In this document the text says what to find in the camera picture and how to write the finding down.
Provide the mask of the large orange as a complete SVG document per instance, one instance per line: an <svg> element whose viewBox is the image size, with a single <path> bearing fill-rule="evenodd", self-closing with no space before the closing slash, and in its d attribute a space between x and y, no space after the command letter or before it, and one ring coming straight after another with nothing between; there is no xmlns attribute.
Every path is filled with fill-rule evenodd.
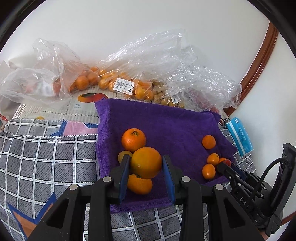
<svg viewBox="0 0 296 241"><path fill-rule="evenodd" d="M140 148L133 153L130 169L139 178L152 179L162 169L162 157L154 148Z"/></svg>

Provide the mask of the oval yellow orange fruit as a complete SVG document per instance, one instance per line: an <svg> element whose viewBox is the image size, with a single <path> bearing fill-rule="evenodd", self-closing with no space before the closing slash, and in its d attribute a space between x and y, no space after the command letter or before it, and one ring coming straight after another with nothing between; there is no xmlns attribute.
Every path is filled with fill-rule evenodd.
<svg viewBox="0 0 296 241"><path fill-rule="evenodd" d="M129 175L127 188L133 193L147 195L151 192L153 183L151 179L138 178L135 174Z"/></svg>

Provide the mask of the small red tomato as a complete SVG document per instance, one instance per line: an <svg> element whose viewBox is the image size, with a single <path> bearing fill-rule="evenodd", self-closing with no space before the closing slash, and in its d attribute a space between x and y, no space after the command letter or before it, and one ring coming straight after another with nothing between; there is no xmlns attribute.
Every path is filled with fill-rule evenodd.
<svg viewBox="0 0 296 241"><path fill-rule="evenodd" d="M226 164L229 167L231 166L231 161L228 160L228 159L224 160L223 163Z"/></svg>

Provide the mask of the clear bag of red fruit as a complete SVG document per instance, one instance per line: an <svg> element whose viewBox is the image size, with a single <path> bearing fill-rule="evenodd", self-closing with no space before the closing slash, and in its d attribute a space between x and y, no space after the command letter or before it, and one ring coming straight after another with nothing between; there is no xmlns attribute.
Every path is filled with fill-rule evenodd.
<svg viewBox="0 0 296 241"><path fill-rule="evenodd" d="M205 66L182 64L166 76L164 83L166 93L180 98L188 110L222 113L240 104L241 84Z"/></svg>

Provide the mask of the clear bag of oranges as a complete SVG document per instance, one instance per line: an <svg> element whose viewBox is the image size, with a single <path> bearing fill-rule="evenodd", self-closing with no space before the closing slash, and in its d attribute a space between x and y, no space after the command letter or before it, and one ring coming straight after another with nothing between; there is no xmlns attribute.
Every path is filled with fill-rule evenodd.
<svg viewBox="0 0 296 241"><path fill-rule="evenodd" d="M76 91L97 84L98 69L83 64L67 45L37 39L33 44L37 62L18 68L1 80L1 96L13 102L56 107Z"/></svg>

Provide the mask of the grey checked blanket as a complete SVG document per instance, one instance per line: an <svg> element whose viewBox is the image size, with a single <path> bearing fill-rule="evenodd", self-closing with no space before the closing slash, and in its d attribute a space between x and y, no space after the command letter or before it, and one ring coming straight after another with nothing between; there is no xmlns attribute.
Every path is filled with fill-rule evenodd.
<svg viewBox="0 0 296 241"><path fill-rule="evenodd" d="M1 224L12 240L27 240L72 184L99 179L97 134L66 134L66 121L10 120L1 131ZM178 240L182 206L114 213L114 240Z"/></svg>

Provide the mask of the brown wooden door frame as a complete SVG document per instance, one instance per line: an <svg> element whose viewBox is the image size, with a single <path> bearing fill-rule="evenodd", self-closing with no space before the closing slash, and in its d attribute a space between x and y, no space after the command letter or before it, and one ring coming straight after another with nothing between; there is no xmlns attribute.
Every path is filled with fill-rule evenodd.
<svg viewBox="0 0 296 241"><path fill-rule="evenodd" d="M274 26L274 24L269 22L265 37L262 41L259 51L257 52L252 64L250 65L248 71L240 82L242 86L242 92L240 94L239 104L241 104L245 97L247 97L248 93L254 87L255 83L266 67L269 58L273 53L278 34L278 29Z"/></svg>

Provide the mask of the small orange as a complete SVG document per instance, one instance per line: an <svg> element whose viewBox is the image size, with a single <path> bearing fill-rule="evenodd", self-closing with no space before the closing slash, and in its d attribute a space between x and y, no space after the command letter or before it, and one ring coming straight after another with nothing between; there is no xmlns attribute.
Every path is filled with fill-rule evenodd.
<svg viewBox="0 0 296 241"><path fill-rule="evenodd" d="M207 150L213 149L216 146L216 140L212 135L206 135L202 138L202 145Z"/></svg>
<svg viewBox="0 0 296 241"><path fill-rule="evenodd" d="M219 159L219 162L220 162L220 163L221 163L221 162L225 163L225 162L227 162L227 161L228 161L227 158L220 158L220 159Z"/></svg>

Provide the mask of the medium orange with stem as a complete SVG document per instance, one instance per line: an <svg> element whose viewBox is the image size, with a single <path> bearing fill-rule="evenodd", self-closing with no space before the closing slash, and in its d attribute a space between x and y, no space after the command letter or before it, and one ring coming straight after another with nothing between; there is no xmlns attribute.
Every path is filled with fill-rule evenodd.
<svg viewBox="0 0 296 241"><path fill-rule="evenodd" d="M145 147L146 136L140 129L130 128L126 130L121 137L121 144L125 150L133 153L136 150Z"/></svg>

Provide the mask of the purple towel covered tray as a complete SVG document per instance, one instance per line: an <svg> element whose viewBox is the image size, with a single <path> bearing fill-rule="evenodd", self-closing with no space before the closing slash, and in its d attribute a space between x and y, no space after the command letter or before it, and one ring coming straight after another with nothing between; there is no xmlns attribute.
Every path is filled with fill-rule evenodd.
<svg viewBox="0 0 296 241"><path fill-rule="evenodd" d="M121 144L124 132L138 128L144 132L147 146L161 155L169 155L173 165L186 176L210 187L227 182L220 175L212 181L202 176L202 168L211 153L233 161L237 151L218 127L219 114L114 98L97 101L95 106L99 116L96 154L101 178L119 165L117 157L124 149ZM213 149L203 147L202 138L206 135L215 138Z"/></svg>

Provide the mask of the clear bag of kumquats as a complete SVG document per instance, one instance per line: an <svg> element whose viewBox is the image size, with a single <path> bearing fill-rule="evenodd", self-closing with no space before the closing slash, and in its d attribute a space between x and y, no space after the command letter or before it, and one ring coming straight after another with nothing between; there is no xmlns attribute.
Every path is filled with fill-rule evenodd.
<svg viewBox="0 0 296 241"><path fill-rule="evenodd" d="M185 30L150 34L100 61L98 86L128 99L184 108L179 94L168 93L169 78L196 60Z"/></svg>

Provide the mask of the blue tissue pack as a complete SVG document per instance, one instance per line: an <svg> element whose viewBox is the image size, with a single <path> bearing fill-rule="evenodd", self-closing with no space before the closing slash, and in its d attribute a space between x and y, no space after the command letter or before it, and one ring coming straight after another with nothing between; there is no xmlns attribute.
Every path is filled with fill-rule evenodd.
<svg viewBox="0 0 296 241"><path fill-rule="evenodd" d="M253 151L251 140L239 118L235 117L227 122L226 128L233 137L237 149L242 157Z"/></svg>

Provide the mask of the yellow green small fruit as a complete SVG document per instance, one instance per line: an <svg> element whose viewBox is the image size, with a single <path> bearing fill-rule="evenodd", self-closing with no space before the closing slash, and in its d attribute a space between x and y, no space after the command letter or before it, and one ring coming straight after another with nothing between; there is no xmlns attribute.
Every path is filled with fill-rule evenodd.
<svg viewBox="0 0 296 241"><path fill-rule="evenodd" d="M126 150L120 152L120 153L118 154L118 157L117 157L119 163L122 162L122 160L123 160L123 158L124 158L125 155L129 155L130 157L132 157L132 152L130 152L130 151L126 151Z"/></svg>

